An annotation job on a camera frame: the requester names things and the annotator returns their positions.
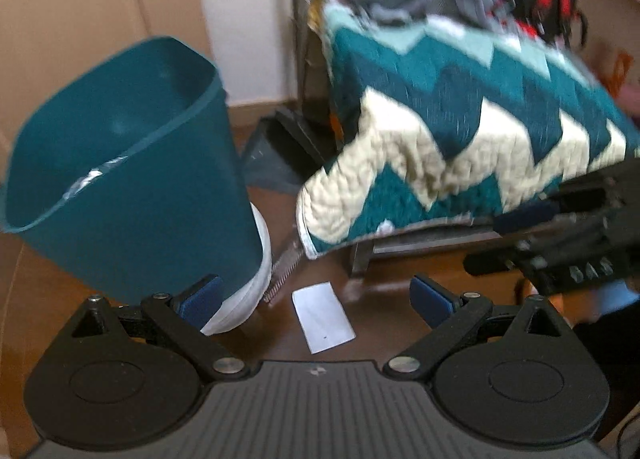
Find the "teal plastic trash bin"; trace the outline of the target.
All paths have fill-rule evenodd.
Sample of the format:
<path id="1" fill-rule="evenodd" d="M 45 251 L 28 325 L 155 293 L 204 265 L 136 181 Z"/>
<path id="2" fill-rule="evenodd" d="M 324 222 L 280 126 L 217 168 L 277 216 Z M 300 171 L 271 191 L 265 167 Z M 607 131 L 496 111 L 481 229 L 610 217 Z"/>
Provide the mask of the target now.
<path id="1" fill-rule="evenodd" d="M 103 61 L 28 119 L 1 226 L 113 300 L 177 297 L 206 335 L 245 323 L 271 276 L 219 72 L 171 36 Z"/>

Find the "black dustpan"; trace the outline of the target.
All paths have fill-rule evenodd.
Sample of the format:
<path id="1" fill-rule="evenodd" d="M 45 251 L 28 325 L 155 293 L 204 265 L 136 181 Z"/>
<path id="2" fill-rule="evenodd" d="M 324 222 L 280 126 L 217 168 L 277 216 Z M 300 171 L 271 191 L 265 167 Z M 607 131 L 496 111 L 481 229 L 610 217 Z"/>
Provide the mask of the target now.
<path id="1" fill-rule="evenodd" d="M 331 127 L 278 108 L 259 119 L 242 149 L 245 184 L 296 196 L 336 154 Z"/>

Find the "white paper sheet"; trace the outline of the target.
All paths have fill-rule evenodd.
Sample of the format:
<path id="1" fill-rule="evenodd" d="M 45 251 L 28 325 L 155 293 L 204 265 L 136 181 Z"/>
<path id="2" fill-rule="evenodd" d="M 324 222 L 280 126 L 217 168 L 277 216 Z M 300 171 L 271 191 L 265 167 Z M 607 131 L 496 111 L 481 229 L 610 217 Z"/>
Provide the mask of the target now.
<path id="1" fill-rule="evenodd" d="M 298 289 L 292 293 L 292 302 L 312 355 L 334 349 L 356 338 L 331 283 L 317 283 Z"/>

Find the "teal white zigzag quilt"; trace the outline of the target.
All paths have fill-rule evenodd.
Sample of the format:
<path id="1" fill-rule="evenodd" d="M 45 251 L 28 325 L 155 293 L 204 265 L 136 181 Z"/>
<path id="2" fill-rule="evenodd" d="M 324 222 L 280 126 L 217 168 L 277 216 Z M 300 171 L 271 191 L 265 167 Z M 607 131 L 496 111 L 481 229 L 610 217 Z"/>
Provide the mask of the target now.
<path id="1" fill-rule="evenodd" d="M 303 185 L 307 257 L 514 210 L 639 152 L 638 128 L 569 52 L 443 16 L 379 26 L 339 0 L 314 24 L 337 156 Z"/>

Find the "beige wooden door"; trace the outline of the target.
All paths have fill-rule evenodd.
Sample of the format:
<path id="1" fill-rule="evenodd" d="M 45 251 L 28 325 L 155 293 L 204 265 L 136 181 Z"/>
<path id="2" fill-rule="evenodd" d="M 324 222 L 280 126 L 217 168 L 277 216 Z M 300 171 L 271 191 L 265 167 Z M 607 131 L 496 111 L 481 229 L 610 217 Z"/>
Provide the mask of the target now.
<path id="1" fill-rule="evenodd" d="M 201 0 L 1 0 L 1 151 L 57 89 L 152 35 L 210 52 Z"/>

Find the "pink furniture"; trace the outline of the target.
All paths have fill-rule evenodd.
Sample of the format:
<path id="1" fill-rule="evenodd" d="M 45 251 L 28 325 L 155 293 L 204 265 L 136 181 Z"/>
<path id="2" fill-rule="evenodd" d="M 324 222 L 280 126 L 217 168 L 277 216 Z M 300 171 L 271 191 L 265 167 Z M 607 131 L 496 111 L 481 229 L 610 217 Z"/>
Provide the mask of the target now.
<path id="1" fill-rule="evenodd" d="M 639 0 L 579 0 L 589 21 L 582 60 L 613 89 L 618 107 L 639 114 Z"/>

